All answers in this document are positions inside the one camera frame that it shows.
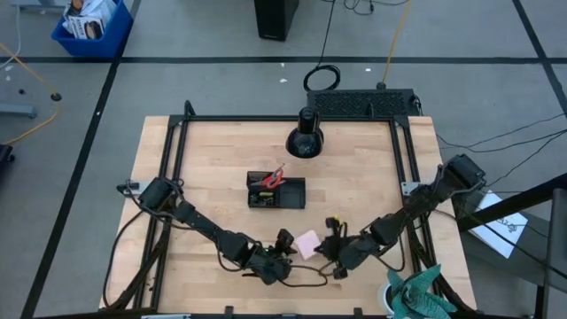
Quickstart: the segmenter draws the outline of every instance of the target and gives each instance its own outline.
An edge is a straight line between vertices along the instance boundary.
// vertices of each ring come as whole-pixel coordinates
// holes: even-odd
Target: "blue bin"
[[[114,58],[133,21],[123,1],[113,1],[117,4],[116,10],[106,24],[102,38],[97,40],[75,39],[63,27],[65,20],[61,18],[51,33],[51,39],[59,42],[74,57]]]

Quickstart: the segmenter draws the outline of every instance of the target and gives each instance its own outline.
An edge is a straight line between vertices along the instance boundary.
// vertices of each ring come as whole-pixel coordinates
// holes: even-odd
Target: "black computer tower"
[[[254,0],[258,36],[285,41],[299,0]]]

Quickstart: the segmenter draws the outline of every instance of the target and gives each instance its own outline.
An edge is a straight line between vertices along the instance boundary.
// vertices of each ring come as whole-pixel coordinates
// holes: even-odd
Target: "gray floor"
[[[561,0],[523,1],[549,57],[566,57]],[[264,57],[317,56],[330,5],[303,0],[285,43],[257,37],[252,1],[143,0],[124,56]],[[387,55],[403,6],[377,5],[371,16],[336,8],[328,56]],[[15,47],[14,10],[0,0],[0,42]],[[65,57],[50,39],[58,15],[22,12],[22,56]],[[397,56],[535,58],[522,22],[508,0],[414,1],[400,34]],[[60,315],[97,308],[105,266],[124,199],[114,190],[130,175],[144,117],[179,113],[190,99],[200,114],[294,114],[306,104],[303,76],[312,63],[121,64],[106,103],[66,228],[36,315]],[[16,145],[18,160],[0,183],[0,317],[19,316],[57,216],[82,141],[93,115],[108,64],[31,65],[64,97],[64,110],[47,128]],[[338,64],[341,89],[371,89],[383,64]],[[567,83],[567,66],[553,66]],[[323,87],[326,74],[313,78]],[[19,66],[0,70],[0,102],[31,103],[36,120],[0,116],[0,141],[48,118],[52,105],[43,87]],[[425,114],[450,142],[469,144],[562,112],[540,65],[393,64],[390,88],[411,88]],[[26,95],[20,95],[24,89]],[[565,118],[527,129],[485,148],[499,147],[564,128]],[[504,152],[471,154],[489,181],[505,174],[542,142]],[[564,173],[567,142],[561,137],[494,185],[523,190]],[[458,150],[444,150],[448,159]],[[530,211],[548,218],[548,207]],[[533,311],[535,287],[468,260],[478,307],[488,314]],[[559,317],[567,298],[556,292]]]

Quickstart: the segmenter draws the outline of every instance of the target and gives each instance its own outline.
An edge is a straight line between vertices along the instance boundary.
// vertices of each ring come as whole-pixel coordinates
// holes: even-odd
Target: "red scissors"
[[[285,164],[282,164],[282,166],[278,167],[274,173],[263,180],[252,183],[251,186],[261,186],[263,189],[273,190],[277,186],[285,183],[285,181],[282,181],[282,177],[284,176],[284,170],[282,168],[284,165]]]

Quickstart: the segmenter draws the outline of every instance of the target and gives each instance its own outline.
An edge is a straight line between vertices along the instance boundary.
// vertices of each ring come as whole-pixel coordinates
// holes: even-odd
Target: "white cable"
[[[16,32],[18,34],[18,50],[11,58],[8,58],[8,60],[4,62],[2,66],[0,66],[0,70],[2,70],[5,66],[10,64],[10,62],[14,60],[14,57],[17,57],[19,55],[19,52],[21,51],[21,32],[19,30],[19,5],[16,5]]]

